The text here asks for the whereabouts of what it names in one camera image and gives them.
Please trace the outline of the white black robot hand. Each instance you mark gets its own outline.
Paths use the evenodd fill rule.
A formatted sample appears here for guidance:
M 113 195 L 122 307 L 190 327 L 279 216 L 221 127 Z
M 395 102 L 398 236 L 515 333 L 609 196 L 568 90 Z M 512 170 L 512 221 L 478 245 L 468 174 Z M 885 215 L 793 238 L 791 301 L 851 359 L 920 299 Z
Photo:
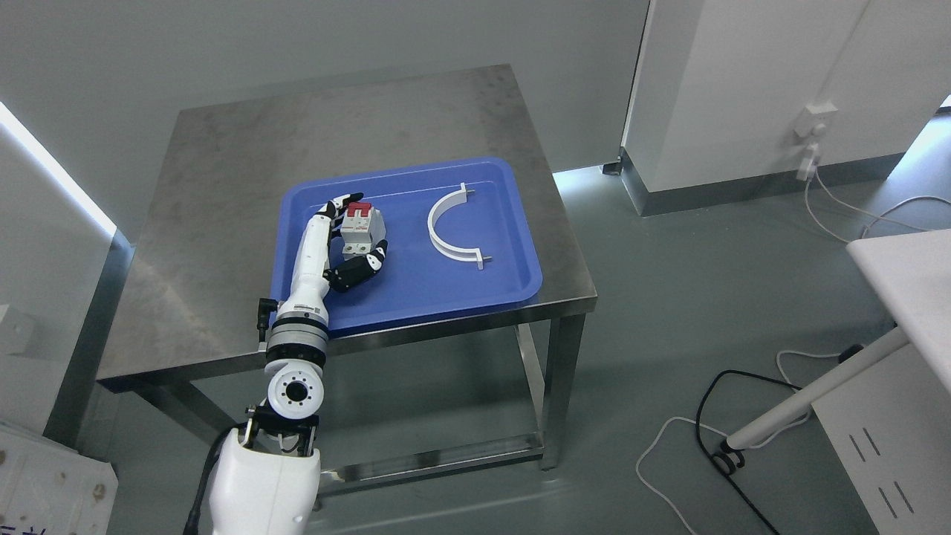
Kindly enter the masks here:
M 296 249 L 288 297 L 274 309 L 272 328 L 284 324 L 315 325 L 327 331 L 330 313 L 324 299 L 335 291 L 346 294 L 383 270 L 389 243 L 386 239 L 366 255 L 343 258 L 340 233 L 346 207 L 363 202 L 364 194 L 353 192 L 322 204 L 307 220 Z

